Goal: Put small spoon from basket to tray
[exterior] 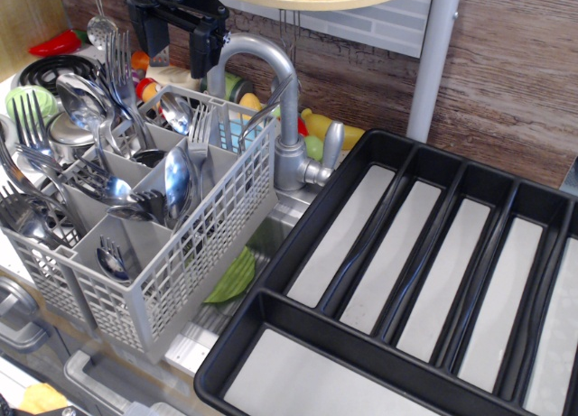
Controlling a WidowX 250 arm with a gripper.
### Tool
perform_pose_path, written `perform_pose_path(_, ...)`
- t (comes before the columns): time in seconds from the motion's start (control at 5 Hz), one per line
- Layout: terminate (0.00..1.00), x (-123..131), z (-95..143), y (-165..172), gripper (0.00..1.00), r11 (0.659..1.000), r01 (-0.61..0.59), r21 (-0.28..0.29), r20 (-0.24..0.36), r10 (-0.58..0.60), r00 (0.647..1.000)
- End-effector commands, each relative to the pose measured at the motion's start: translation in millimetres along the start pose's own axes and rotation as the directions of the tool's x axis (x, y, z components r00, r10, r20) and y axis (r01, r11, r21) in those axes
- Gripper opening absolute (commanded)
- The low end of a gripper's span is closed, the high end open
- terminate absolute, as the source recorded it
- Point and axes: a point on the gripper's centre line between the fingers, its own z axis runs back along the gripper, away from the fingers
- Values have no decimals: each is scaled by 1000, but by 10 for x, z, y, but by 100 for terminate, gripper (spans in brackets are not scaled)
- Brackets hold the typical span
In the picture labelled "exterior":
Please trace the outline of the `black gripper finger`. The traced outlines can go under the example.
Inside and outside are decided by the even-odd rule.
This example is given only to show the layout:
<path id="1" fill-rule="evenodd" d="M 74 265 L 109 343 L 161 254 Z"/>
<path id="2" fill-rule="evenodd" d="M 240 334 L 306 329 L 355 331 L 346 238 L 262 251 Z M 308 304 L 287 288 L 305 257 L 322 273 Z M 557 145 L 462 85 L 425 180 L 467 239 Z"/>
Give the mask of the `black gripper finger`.
<path id="1" fill-rule="evenodd" d="M 169 45 L 168 23 L 150 14 L 139 11 L 137 37 L 141 48 L 152 58 Z"/>
<path id="2" fill-rule="evenodd" d="M 222 36 L 216 28 L 199 25 L 190 33 L 190 71 L 194 79 L 202 79 L 219 64 Z"/>

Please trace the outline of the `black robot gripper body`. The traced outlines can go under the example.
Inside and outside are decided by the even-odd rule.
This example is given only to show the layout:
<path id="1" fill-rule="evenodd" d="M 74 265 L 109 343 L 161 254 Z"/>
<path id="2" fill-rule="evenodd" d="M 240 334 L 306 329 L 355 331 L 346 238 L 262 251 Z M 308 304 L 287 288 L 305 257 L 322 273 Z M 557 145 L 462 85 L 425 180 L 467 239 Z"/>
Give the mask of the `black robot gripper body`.
<path id="1" fill-rule="evenodd" d="M 126 0 L 131 24 L 137 37 L 139 11 L 164 20 L 185 32 L 191 33 L 199 25 L 216 28 L 222 36 L 227 35 L 228 8 L 219 0 Z"/>

